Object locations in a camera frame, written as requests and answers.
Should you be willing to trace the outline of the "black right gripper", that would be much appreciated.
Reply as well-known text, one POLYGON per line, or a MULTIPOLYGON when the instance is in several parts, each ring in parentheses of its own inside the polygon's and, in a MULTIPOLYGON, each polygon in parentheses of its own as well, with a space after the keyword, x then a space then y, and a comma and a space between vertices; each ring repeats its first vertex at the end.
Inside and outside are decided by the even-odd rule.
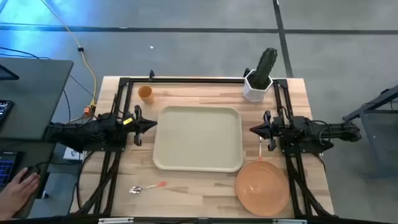
POLYGON ((264 127, 264 124, 257 125, 255 127, 250 128, 249 130, 256 134, 259 139, 268 139, 269 144, 268 144, 268 151, 274 151, 274 149, 277 147, 276 140, 274 139, 275 133, 277 133, 277 136, 279 135, 278 130, 274 127, 273 123, 271 122, 271 112, 269 110, 266 110, 264 113, 264 124, 265 124, 265 130, 264 133, 261 130, 264 127))

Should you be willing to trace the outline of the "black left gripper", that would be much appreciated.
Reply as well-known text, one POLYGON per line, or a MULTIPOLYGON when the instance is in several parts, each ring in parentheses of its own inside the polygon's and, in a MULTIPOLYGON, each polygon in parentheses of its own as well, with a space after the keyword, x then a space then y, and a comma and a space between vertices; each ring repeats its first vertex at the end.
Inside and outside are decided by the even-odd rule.
POLYGON ((123 118, 123 131, 125 133, 134 133, 134 144, 137 146, 142 145, 141 133, 144 134, 157 125, 157 121, 142 118, 141 113, 141 107, 136 105, 134 107, 134 113, 126 113, 123 118))

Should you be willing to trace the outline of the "orange plastic cup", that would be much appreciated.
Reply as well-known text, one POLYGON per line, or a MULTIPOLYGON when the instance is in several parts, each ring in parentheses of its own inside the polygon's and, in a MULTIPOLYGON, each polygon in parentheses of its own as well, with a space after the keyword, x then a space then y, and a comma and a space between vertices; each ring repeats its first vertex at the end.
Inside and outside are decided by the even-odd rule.
POLYGON ((153 91, 149 85, 141 86, 138 89, 138 95, 146 105, 152 105, 154 103, 153 91))

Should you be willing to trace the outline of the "beige plastic tray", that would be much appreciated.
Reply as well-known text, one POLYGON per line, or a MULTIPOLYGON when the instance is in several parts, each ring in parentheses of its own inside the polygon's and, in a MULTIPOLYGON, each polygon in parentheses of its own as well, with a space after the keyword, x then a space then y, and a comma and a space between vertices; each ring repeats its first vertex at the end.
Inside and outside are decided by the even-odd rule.
POLYGON ((152 160, 162 170, 236 172, 244 162, 241 115, 232 107, 163 108, 152 160))

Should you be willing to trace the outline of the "orange plastic plate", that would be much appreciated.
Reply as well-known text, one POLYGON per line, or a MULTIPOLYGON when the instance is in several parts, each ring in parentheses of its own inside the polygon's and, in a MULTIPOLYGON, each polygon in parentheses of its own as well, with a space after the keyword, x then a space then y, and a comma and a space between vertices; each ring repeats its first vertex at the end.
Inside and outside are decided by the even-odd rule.
POLYGON ((289 183, 284 173, 266 161, 243 166, 234 182, 243 207, 254 215, 271 217, 282 212, 289 201, 289 183))

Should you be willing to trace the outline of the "metal spoon with orange handle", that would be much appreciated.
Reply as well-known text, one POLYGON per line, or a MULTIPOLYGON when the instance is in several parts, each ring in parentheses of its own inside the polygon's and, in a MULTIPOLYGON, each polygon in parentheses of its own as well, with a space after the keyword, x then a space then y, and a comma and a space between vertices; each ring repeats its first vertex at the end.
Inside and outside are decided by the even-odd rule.
POLYGON ((134 186, 134 187, 129 189, 129 193, 130 194, 140 194, 143 190, 147 190, 147 189, 151 189, 151 188, 155 188, 155 187, 163 187, 163 186, 166 186, 166 185, 167 185, 167 182, 163 181, 163 182, 159 182, 158 184, 148 185, 148 186, 145 186, 145 187, 134 186))

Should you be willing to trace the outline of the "green cactus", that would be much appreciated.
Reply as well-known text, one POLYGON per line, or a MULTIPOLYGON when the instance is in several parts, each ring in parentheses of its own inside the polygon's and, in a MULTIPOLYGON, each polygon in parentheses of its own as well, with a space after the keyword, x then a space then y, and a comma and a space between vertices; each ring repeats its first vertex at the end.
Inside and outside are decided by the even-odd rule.
POLYGON ((266 48, 263 51, 256 71, 249 76, 248 81, 253 89, 265 90, 269 84, 269 75, 275 64, 278 53, 275 48, 266 48))

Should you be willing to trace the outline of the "white printed paper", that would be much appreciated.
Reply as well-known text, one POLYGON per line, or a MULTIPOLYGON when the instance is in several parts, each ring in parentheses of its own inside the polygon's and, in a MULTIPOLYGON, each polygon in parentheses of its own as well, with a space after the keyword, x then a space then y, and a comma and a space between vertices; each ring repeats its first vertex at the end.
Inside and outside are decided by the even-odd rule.
POLYGON ((63 159, 68 161, 82 161, 84 158, 85 158, 84 152, 77 152, 69 147, 65 148, 63 159))

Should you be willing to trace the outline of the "dark grey desk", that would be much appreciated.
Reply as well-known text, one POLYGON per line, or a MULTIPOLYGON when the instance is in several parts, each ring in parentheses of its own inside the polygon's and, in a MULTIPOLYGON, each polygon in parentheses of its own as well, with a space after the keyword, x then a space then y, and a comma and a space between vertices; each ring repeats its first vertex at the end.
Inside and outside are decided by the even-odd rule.
POLYGON ((14 103, 0 127, 0 139, 42 139, 51 122, 73 62, 0 57, 17 80, 0 80, 0 100, 14 103))

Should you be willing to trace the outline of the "black computer mouse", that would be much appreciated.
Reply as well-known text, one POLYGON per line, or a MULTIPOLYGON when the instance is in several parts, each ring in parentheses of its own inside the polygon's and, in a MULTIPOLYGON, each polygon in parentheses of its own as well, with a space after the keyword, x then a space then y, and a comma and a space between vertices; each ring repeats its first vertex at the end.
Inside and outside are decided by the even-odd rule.
POLYGON ((25 174, 21 177, 20 183, 23 182, 26 178, 31 176, 32 174, 40 174, 40 168, 37 166, 29 166, 25 174))

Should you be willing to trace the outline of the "black keyboard with lit keys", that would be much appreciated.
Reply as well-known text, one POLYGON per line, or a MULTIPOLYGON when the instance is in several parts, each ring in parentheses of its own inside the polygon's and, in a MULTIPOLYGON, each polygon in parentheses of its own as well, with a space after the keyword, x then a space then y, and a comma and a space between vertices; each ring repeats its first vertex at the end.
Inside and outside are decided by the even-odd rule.
POLYGON ((14 105, 13 101, 0 100, 0 128, 2 124, 5 122, 8 114, 11 112, 13 105, 14 105))

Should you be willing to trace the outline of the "black backlit keyboard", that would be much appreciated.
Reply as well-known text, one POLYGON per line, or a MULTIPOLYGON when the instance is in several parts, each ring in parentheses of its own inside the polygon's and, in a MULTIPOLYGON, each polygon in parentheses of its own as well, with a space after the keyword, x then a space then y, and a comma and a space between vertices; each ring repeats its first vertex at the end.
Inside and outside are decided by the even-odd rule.
POLYGON ((6 186, 14 177, 18 153, 0 152, 0 187, 6 186))

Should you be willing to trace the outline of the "black aluminium rig frame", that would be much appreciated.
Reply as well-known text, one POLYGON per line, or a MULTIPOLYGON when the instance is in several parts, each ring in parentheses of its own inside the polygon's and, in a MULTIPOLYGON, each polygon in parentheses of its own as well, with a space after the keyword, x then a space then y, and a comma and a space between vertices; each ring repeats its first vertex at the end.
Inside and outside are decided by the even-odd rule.
MULTIPOLYGON (((97 112, 111 107, 119 80, 125 77, 104 77, 97 112)), ((258 137, 249 131, 262 121, 265 110, 277 115, 273 89, 262 103, 251 103, 243 97, 243 78, 177 78, 171 83, 159 83, 167 78, 136 77, 133 81, 130 109, 140 105, 143 117, 156 120, 158 110, 168 105, 229 106, 239 111, 243 122, 243 150, 245 162, 258 159, 258 137), (145 105, 137 95, 142 85, 150 85, 155 103, 145 105)), ((294 115, 312 118, 303 78, 281 78, 287 81, 294 115)), ((236 173, 177 172, 156 168, 152 162, 155 128, 142 135, 142 146, 133 145, 129 135, 121 162, 114 193, 112 216, 128 217, 198 217, 198 218, 255 218, 239 202, 234 193, 236 173), (149 189, 139 195, 129 193, 135 185, 152 185, 167 181, 165 187, 149 189)), ((86 162, 80 177, 81 204, 84 204, 98 185, 104 152, 94 153, 86 162)), ((322 162, 311 154, 302 156, 308 188, 322 207, 334 213, 330 191, 322 162)))

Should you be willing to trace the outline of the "silver metal bracket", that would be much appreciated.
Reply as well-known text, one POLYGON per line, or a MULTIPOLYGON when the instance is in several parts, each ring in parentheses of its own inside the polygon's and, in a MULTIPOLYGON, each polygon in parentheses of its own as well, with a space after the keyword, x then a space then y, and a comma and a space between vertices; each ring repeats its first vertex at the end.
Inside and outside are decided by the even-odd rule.
POLYGON ((272 224, 308 224, 306 220, 300 219, 273 219, 272 224))
POLYGON ((132 224, 133 217, 119 217, 119 218, 100 218, 98 224, 132 224))

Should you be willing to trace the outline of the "grey metal table frame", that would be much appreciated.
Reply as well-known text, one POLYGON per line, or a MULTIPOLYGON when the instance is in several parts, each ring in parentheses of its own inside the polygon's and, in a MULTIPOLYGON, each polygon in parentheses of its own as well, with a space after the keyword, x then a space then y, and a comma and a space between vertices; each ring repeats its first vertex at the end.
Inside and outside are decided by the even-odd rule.
POLYGON ((398 178, 398 85, 343 118, 361 120, 374 159, 370 179, 398 178))

